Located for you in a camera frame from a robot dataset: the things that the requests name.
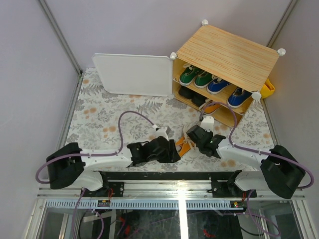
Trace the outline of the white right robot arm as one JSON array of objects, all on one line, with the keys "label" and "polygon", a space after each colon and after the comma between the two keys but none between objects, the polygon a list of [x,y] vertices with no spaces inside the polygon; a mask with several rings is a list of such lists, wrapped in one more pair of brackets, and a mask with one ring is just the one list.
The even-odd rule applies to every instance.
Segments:
[{"label": "white right robot arm", "polygon": [[235,179],[227,184],[228,193],[232,196],[239,196],[248,190],[270,190],[281,198],[290,199],[306,174],[283,146],[275,145],[265,153],[257,149],[246,150],[243,146],[232,145],[228,138],[214,135],[198,125],[186,134],[202,154],[232,159],[256,169],[235,173]]}]

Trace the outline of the green sneaker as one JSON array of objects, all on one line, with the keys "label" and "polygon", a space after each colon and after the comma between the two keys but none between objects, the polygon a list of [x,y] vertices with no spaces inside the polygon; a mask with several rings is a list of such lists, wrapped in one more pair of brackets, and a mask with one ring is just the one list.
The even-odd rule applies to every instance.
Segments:
[{"label": "green sneaker", "polygon": [[182,86],[188,86],[202,72],[203,72],[202,69],[200,69],[194,65],[190,65],[180,75],[179,82]]},{"label": "green sneaker", "polygon": [[214,80],[214,78],[215,78],[215,75],[209,72],[203,71],[195,79],[194,85],[197,88],[205,88],[209,85],[210,82]]}]

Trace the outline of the orange sneaker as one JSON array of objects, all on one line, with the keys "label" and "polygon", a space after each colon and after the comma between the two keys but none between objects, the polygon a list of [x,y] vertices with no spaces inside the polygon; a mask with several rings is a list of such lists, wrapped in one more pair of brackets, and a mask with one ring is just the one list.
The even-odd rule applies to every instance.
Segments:
[{"label": "orange sneaker", "polygon": [[177,152],[182,158],[184,155],[186,155],[190,150],[194,150],[195,143],[190,139],[190,137],[187,135],[187,131],[191,129],[193,126],[197,125],[197,121],[189,123],[185,125],[182,129],[182,135],[181,138],[175,143],[175,146],[177,148]]},{"label": "orange sneaker", "polygon": [[199,110],[201,111],[202,109],[204,109],[204,114],[205,115],[211,115],[213,114],[215,111],[217,111],[220,107],[222,107],[222,105],[220,104],[214,104],[214,105],[209,105],[212,101],[209,102],[205,102],[203,105],[201,105],[199,107]]}]

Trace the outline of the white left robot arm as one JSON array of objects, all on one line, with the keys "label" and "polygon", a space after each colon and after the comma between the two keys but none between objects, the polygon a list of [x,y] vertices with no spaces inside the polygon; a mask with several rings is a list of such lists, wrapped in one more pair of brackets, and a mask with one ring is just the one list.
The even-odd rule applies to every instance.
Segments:
[{"label": "white left robot arm", "polygon": [[107,168],[140,167],[150,161],[175,163],[179,160],[175,141],[159,136],[150,142],[130,143],[116,154],[109,150],[84,150],[73,142],[48,156],[46,162],[51,189],[73,185],[102,197],[109,191],[109,184],[103,181],[101,174]]}]

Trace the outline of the black shoe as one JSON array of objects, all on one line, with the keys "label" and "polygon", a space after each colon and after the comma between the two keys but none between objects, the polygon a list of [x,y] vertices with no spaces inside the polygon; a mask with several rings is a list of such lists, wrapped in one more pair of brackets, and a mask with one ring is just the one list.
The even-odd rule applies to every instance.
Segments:
[{"label": "black shoe", "polygon": [[178,91],[178,94],[181,97],[184,97],[186,99],[192,99],[194,94],[195,94],[195,92],[192,89],[189,89],[188,87],[181,86],[179,91]]},{"label": "black shoe", "polygon": [[202,106],[206,102],[206,97],[201,94],[194,94],[191,102],[195,104],[197,107]]}]

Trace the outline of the wooden shoe cabinet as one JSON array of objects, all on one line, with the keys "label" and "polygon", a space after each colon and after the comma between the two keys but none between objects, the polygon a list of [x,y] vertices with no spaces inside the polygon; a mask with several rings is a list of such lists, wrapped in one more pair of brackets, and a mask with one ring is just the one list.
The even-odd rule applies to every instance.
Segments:
[{"label": "wooden shoe cabinet", "polygon": [[[271,49],[259,43],[237,36],[208,23],[204,19],[199,30],[176,52],[173,59],[172,86],[176,99],[199,110],[200,107],[190,98],[182,96],[180,77],[189,66],[195,66],[221,78],[229,85],[217,94],[211,94],[206,87],[199,88],[194,82],[187,88],[205,97],[206,100],[220,104],[213,117],[232,127],[239,122],[252,103],[257,102],[269,74],[279,57],[285,55],[283,48]],[[237,108],[229,109],[228,99],[237,88],[252,95]]]}]

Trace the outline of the white cabinet door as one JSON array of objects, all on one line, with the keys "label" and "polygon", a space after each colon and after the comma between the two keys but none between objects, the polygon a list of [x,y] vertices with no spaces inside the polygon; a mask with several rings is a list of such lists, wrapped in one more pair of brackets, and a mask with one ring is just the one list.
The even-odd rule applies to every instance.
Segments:
[{"label": "white cabinet door", "polygon": [[156,97],[172,94],[172,60],[167,56],[95,53],[92,61],[109,93]]}]

